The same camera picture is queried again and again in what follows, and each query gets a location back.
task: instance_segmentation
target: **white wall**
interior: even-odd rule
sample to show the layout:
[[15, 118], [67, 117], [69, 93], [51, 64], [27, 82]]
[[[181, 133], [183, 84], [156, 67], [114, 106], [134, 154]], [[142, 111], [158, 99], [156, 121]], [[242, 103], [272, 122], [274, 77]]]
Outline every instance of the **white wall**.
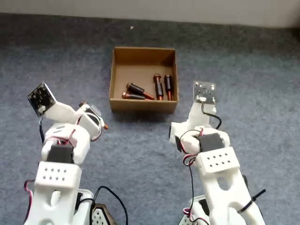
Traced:
[[300, 27], [300, 0], [0, 0], [0, 12]]

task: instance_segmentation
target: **cardboard box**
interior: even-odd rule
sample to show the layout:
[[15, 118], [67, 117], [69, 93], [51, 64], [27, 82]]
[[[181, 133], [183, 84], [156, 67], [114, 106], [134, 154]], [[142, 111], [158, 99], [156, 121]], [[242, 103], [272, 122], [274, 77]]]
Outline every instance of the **cardboard box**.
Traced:
[[[154, 74], [159, 73], [164, 89], [164, 100], [122, 99], [127, 83], [134, 83], [156, 97]], [[172, 101], [167, 100], [164, 76], [173, 81]], [[112, 55], [112, 74], [109, 101], [112, 111], [152, 111], [172, 113], [179, 100], [176, 57], [174, 49], [116, 47]]]

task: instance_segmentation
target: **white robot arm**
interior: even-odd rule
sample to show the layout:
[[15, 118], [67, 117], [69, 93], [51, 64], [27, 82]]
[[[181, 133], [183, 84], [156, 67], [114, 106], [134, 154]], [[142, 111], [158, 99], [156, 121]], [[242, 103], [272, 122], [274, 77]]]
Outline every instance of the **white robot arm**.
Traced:
[[[209, 115], [216, 112], [215, 88], [213, 83], [194, 82], [195, 101], [188, 120], [171, 123], [170, 142], [186, 154], [185, 165], [194, 163], [197, 167], [205, 193], [191, 200], [193, 207], [184, 209], [187, 216], [180, 225], [186, 220], [194, 224], [197, 218], [201, 218], [196, 220], [198, 225], [207, 225], [207, 221], [210, 225], [265, 225], [254, 203], [265, 190], [250, 196], [228, 134], [209, 125]], [[190, 164], [185, 163], [188, 158], [192, 159]], [[220, 187], [220, 179], [226, 181], [227, 188]], [[208, 212], [204, 212], [200, 200], [205, 200]]]
[[[82, 103], [75, 111], [69, 105], [58, 102], [45, 83], [30, 93], [28, 100], [38, 116], [57, 123], [42, 140], [34, 194], [24, 224], [90, 224], [91, 204], [94, 201], [81, 203], [80, 200], [93, 199], [94, 195], [79, 189], [81, 166], [90, 149], [90, 142], [97, 140], [108, 126], [96, 107]], [[99, 221], [109, 224], [105, 217], [97, 219]]]

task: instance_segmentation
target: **floor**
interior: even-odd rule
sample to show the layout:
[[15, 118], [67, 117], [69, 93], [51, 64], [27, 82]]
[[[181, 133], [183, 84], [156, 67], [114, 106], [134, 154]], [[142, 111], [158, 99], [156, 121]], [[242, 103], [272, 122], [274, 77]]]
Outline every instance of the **floor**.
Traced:
[[[173, 114], [111, 112], [111, 58], [120, 45], [176, 49], [180, 101]], [[110, 126], [91, 145], [81, 188], [109, 186], [127, 206], [131, 225], [177, 225], [191, 181], [167, 136], [171, 121], [188, 116], [193, 80], [216, 83], [220, 129], [229, 134], [253, 194], [267, 189], [257, 200], [266, 224], [295, 224], [300, 42], [290, 30], [6, 14], [0, 15], [0, 224], [21, 224], [27, 210], [23, 183], [35, 177], [41, 141], [26, 97], [45, 81], [58, 101], [75, 109], [83, 100], [97, 105]], [[51, 124], [45, 120], [45, 130]], [[104, 191], [98, 201], [125, 224], [113, 196]]]

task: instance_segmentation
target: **screw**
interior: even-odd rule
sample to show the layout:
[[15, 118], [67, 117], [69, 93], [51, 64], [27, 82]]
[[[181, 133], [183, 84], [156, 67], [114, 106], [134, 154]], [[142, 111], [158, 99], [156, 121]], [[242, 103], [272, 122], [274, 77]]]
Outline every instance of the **screw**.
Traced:
[[163, 85], [161, 84], [160, 79], [161, 79], [161, 75], [154, 74], [153, 80], [155, 83], [156, 98], [161, 101], [163, 100], [164, 92], [163, 92]]
[[168, 94], [169, 101], [172, 101], [172, 90], [173, 90], [172, 77], [171, 75], [167, 74], [165, 75], [165, 91]]
[[79, 103], [79, 107], [83, 106], [84, 104], [86, 104], [87, 102], [80, 102]]
[[126, 92], [122, 93], [122, 98], [124, 99], [139, 99], [139, 100], [148, 100], [144, 95], [128, 94]]
[[144, 95], [146, 98], [154, 100], [154, 96], [145, 92], [145, 89], [133, 84], [133, 83], [127, 83], [126, 88], [128, 91], [138, 94], [138, 95]]

